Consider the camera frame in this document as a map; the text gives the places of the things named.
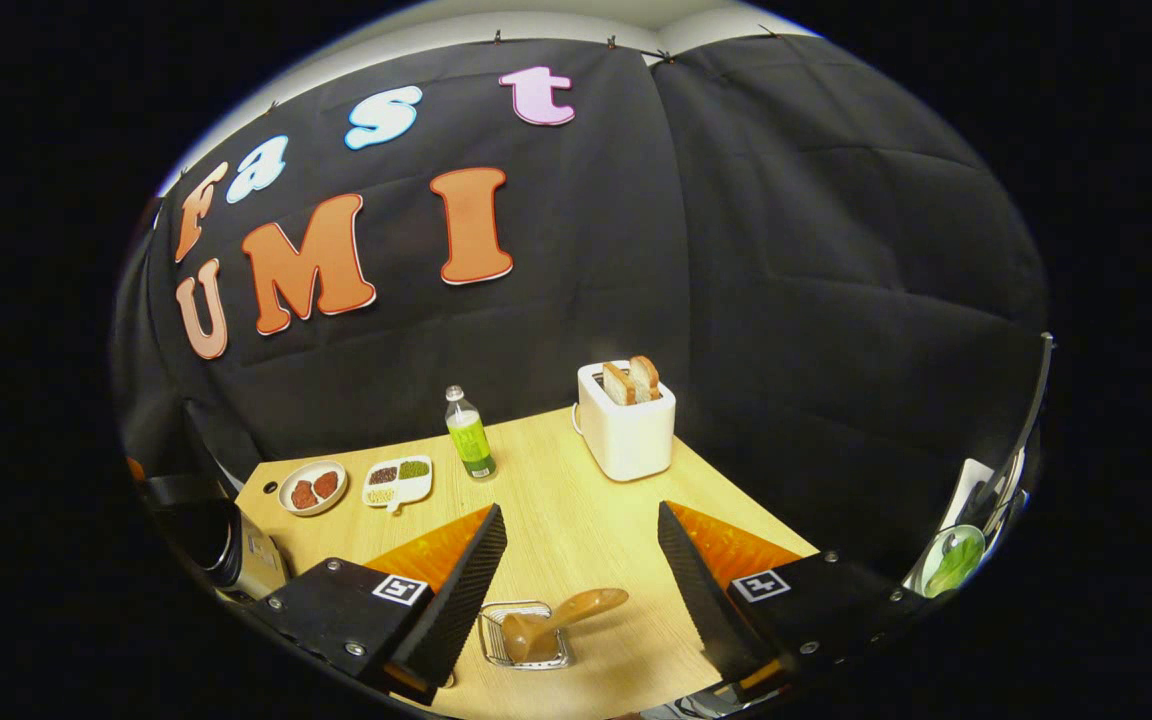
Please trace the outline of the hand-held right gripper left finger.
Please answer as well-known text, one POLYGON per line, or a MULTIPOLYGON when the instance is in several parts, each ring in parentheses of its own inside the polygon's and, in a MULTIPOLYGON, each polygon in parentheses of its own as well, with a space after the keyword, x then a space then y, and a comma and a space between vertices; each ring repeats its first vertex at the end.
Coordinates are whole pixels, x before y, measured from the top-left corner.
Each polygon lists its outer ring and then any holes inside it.
POLYGON ((497 503, 356 564, 326 559, 255 602, 271 632, 376 691, 429 705, 507 546, 497 503))

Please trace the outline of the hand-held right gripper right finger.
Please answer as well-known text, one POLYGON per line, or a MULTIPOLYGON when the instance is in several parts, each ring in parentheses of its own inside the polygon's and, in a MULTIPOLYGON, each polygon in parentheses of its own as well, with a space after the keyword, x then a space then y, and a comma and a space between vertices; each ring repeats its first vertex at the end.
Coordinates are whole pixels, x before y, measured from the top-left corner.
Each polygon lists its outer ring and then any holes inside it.
POLYGON ((823 683, 934 609, 836 551, 801 556, 685 505, 659 505, 657 538, 702 653, 738 700, 823 683))

